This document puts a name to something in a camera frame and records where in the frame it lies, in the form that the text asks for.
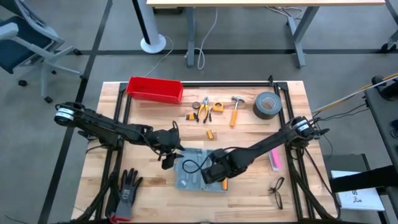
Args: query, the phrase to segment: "black glove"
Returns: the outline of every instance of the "black glove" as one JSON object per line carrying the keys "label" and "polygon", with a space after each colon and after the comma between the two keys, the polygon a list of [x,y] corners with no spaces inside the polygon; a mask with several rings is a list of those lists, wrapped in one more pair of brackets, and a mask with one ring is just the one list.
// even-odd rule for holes
{"label": "black glove", "polygon": [[119,221],[129,221],[131,219],[131,207],[136,199],[136,192],[142,182],[142,177],[134,183],[138,171],[131,169],[129,174],[127,170],[123,171],[121,181],[121,194],[115,218]]}

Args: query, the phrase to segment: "red plastic tray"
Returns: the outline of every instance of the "red plastic tray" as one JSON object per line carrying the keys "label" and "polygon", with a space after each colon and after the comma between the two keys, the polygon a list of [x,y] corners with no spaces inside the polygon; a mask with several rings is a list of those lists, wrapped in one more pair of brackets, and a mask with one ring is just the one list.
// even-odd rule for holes
{"label": "red plastic tray", "polygon": [[183,86],[175,80],[131,77],[126,91],[137,100],[178,104],[181,102]]}

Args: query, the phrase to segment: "office chair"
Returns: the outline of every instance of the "office chair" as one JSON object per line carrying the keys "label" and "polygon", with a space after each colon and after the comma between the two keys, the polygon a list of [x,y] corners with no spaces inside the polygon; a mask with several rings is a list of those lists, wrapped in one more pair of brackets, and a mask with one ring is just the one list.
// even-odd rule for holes
{"label": "office chair", "polygon": [[[0,67],[10,74],[14,68],[36,66],[40,69],[41,97],[51,103],[47,95],[49,73],[56,74],[56,70],[63,70],[74,75],[79,71],[72,70],[56,62],[69,52],[81,55],[74,47],[56,51],[65,40],[58,36],[23,0],[0,0],[0,5],[19,15],[0,22]],[[18,85],[26,86],[22,78],[32,74],[32,71],[20,77]]]}

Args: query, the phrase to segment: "gray duct tape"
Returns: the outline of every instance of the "gray duct tape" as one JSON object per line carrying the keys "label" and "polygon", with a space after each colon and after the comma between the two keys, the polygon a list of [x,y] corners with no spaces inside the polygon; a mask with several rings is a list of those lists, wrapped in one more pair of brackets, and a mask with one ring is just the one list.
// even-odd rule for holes
{"label": "gray duct tape", "polygon": [[254,114],[261,119],[271,119],[282,109],[280,97],[272,92],[260,93],[253,104]]}

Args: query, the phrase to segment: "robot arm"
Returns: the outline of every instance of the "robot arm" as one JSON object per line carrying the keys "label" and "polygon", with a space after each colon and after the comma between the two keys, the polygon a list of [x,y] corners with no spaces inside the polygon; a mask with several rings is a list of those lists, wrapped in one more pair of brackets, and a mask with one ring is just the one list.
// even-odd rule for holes
{"label": "robot arm", "polygon": [[184,150],[180,144],[179,131],[176,122],[170,130],[153,131],[153,128],[143,124],[122,124],[107,118],[97,112],[85,108],[82,104],[66,102],[56,105],[57,114],[54,121],[66,127],[80,128],[86,138],[94,136],[101,144],[108,147],[118,145],[120,138],[135,145],[147,145],[154,153],[166,158],[162,161],[162,168],[169,169],[174,159],[181,157],[174,150]]}
{"label": "robot arm", "polygon": [[236,148],[231,152],[215,150],[210,159],[212,165],[202,169],[201,174],[206,184],[223,181],[225,178],[242,174],[253,161],[281,144],[291,144],[293,148],[305,147],[312,139],[328,132],[329,129],[316,131],[305,117],[290,120],[278,132],[257,144],[247,148]]}

